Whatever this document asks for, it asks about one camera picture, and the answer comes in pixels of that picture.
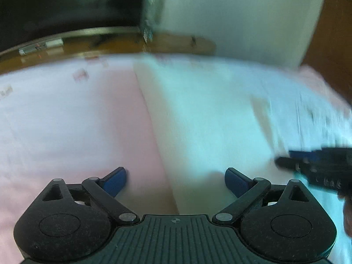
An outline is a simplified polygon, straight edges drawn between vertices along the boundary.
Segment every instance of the black monitor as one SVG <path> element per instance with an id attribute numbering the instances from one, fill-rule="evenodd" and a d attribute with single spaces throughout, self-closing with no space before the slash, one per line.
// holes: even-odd
<path id="1" fill-rule="evenodd" d="M 143 0 L 0 0 L 0 53 L 68 31 L 138 27 Z"/>

